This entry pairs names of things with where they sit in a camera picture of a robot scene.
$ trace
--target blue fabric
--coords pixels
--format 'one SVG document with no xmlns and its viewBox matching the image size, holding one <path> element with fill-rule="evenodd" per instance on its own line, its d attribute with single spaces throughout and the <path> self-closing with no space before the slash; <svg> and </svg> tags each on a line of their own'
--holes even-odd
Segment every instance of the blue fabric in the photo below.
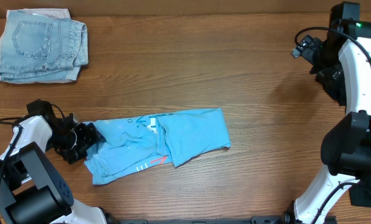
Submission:
<svg viewBox="0 0 371 224">
<path fill-rule="evenodd" d="M 198 109 L 135 118 L 95 121 L 106 141 L 87 151 L 93 184 L 172 162 L 175 167 L 201 153 L 230 147 L 223 111 Z"/>
<path fill-rule="evenodd" d="M 9 13 L 1 47 L 2 81 L 76 80 L 80 66 L 87 63 L 84 23 L 21 11 Z"/>
</svg>

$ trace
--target folded clothing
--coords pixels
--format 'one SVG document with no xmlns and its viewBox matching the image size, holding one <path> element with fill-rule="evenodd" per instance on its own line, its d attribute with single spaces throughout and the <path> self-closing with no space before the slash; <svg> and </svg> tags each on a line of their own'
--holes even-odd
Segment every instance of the folded clothing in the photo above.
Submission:
<svg viewBox="0 0 371 224">
<path fill-rule="evenodd" d="M 105 141 L 88 149 L 85 165 L 93 184 L 172 162 L 175 167 L 201 153 L 230 147 L 223 111 L 198 109 L 93 123 Z"/>
<path fill-rule="evenodd" d="M 62 83 L 77 79 L 80 66 L 88 63 L 87 28 L 71 20 L 65 11 L 27 9 L 7 13 L 0 40 L 1 81 Z"/>
</svg>

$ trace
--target folded blue garment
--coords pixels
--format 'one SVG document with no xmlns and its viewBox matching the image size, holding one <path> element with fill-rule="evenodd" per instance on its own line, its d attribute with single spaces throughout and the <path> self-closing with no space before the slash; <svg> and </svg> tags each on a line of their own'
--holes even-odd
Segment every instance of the folded blue garment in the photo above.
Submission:
<svg viewBox="0 0 371 224">
<path fill-rule="evenodd" d="M 11 11 L 1 43 L 5 82 L 76 80 L 88 63 L 87 28 L 71 19 Z"/>
<path fill-rule="evenodd" d="M 93 184 L 172 162 L 175 167 L 201 153 L 230 147 L 223 111 L 186 110 L 135 118 L 95 121 L 105 141 L 87 151 Z"/>
</svg>

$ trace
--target wooden table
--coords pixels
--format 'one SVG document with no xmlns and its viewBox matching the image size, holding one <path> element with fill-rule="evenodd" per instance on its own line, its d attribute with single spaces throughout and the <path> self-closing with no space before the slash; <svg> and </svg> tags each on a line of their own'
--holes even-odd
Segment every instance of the wooden table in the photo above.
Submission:
<svg viewBox="0 0 371 224">
<path fill-rule="evenodd" d="M 49 151 L 77 199 L 117 218 L 248 218 L 280 214 L 306 190 L 321 165 L 321 141 L 345 109 L 290 52 L 295 33 L 327 26 L 328 13 L 75 19 L 89 32 L 90 63 L 78 81 L 0 82 L 0 118 L 26 114 L 37 98 L 80 121 L 222 107 L 232 140 L 231 149 L 176 169 L 161 165 L 103 186 L 92 185 L 82 162 L 68 165 Z M 0 154 L 11 137 L 0 125 Z M 371 208 L 352 207 L 349 194 L 331 214 L 339 223 L 371 223 Z"/>
</svg>

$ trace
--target stack of folded clothes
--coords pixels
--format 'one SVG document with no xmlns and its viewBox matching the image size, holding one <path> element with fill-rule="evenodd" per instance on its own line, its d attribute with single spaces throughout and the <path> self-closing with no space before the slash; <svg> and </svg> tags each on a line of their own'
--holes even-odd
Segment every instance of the stack of folded clothes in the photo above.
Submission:
<svg viewBox="0 0 371 224">
<path fill-rule="evenodd" d="M 0 81 L 66 83 L 88 63 L 87 28 L 68 9 L 7 12 L 0 38 Z"/>
</svg>

